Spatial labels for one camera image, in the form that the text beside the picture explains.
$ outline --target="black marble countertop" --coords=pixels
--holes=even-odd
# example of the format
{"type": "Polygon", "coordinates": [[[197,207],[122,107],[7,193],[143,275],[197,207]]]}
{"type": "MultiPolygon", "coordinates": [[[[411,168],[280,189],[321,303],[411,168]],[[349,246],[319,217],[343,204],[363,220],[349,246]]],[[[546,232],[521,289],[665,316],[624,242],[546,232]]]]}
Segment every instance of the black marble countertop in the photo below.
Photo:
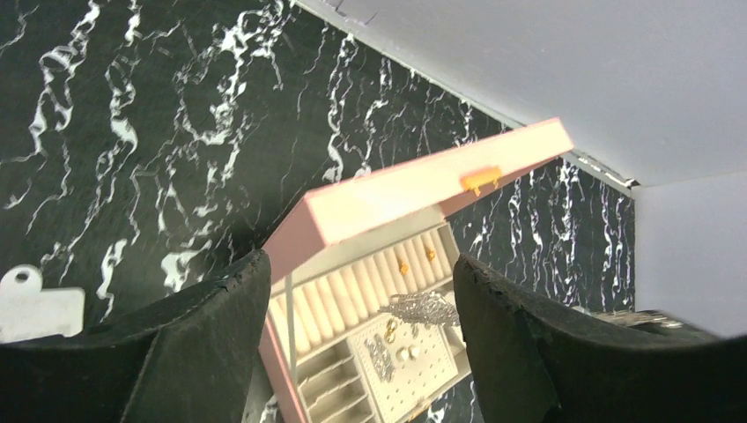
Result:
{"type": "MultiPolygon", "coordinates": [[[[260,248],[309,189],[508,130],[284,0],[4,1],[0,75],[2,272],[83,287],[89,326],[260,248]]],[[[632,219],[558,159],[450,221],[518,283],[611,310],[632,219]]],[[[255,379],[246,421],[275,421],[255,379]]],[[[472,390],[419,420],[481,421],[472,390]]]]}

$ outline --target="open box lid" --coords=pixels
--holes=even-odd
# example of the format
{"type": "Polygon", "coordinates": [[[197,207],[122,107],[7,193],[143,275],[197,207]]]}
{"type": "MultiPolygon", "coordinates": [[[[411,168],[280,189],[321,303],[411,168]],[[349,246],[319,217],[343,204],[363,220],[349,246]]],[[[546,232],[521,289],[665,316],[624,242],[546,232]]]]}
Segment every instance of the open box lid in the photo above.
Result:
{"type": "Polygon", "coordinates": [[[447,217],[573,149],[559,119],[308,191],[264,244],[272,283],[324,249],[438,205],[447,217]]]}

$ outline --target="jewelry box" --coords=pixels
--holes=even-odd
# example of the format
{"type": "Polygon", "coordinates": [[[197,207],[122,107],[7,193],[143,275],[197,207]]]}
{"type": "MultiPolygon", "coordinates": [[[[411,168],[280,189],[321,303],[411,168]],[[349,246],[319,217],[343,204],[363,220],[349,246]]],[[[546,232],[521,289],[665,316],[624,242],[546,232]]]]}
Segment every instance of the jewelry box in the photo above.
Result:
{"type": "Polygon", "coordinates": [[[458,326],[380,308],[403,294],[453,302],[446,217],[572,148],[553,119],[308,191],[263,246],[260,354],[285,421],[403,422],[469,375],[458,326]]]}

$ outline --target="jewelry tray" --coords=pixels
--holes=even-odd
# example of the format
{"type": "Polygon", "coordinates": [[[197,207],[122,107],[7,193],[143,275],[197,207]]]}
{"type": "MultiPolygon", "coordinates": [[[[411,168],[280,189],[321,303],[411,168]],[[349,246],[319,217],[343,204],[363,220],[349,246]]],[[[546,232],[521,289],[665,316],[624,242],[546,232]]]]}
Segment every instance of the jewelry tray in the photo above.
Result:
{"type": "Polygon", "coordinates": [[[573,147],[558,120],[309,191],[263,249],[272,288],[260,354],[288,423],[409,420],[470,374],[459,328],[400,323],[391,382],[366,341],[392,295],[453,298],[446,217],[573,147]],[[416,359],[397,358],[417,347],[416,359]]]}

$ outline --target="white wall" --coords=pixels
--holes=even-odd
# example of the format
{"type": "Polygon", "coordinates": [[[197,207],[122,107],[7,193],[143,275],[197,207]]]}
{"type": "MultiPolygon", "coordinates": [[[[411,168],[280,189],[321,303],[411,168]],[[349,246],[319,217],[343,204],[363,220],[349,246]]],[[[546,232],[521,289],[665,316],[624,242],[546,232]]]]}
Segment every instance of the white wall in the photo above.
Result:
{"type": "Polygon", "coordinates": [[[489,113],[559,116],[643,185],[747,170],[747,1],[300,2],[489,113]]]}
{"type": "Polygon", "coordinates": [[[747,333],[747,173],[635,198],[635,304],[722,336],[747,333]]]}

